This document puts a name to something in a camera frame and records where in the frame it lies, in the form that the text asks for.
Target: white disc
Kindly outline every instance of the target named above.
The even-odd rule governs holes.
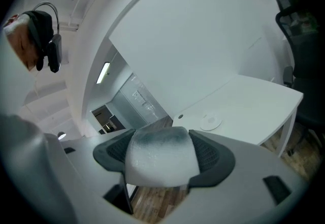
[[[200,128],[204,131],[211,131],[221,124],[222,120],[217,112],[204,114],[201,119]]]

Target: wooden floor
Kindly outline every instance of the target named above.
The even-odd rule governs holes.
[[[172,126],[172,124],[172,119],[170,117],[165,117],[145,128],[148,130],[157,130],[163,127]],[[299,140],[302,130],[303,127],[296,123],[281,159],[309,182],[317,172],[322,159],[311,133],[308,138],[297,147],[292,156],[287,155],[287,151],[294,147]],[[275,152],[281,131],[282,129],[262,144],[262,146]],[[139,187],[132,200],[132,207],[134,210],[133,217],[143,222],[157,223],[175,210],[186,195],[186,186],[174,188]]]

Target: chair armrest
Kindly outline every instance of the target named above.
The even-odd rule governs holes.
[[[288,66],[284,68],[283,83],[284,85],[287,85],[289,88],[291,88],[294,83],[293,73],[294,73],[294,69],[292,66]]]

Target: rectangular ceiling light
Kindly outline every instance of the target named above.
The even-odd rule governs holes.
[[[97,84],[100,84],[108,70],[108,67],[110,66],[110,63],[109,62],[106,62],[102,68],[102,72],[100,73],[100,76],[98,77],[97,79]]]

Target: translucent plastic object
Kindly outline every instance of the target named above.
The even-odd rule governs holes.
[[[146,187],[175,187],[200,174],[192,140],[183,127],[158,131],[138,130],[125,157],[129,184]]]

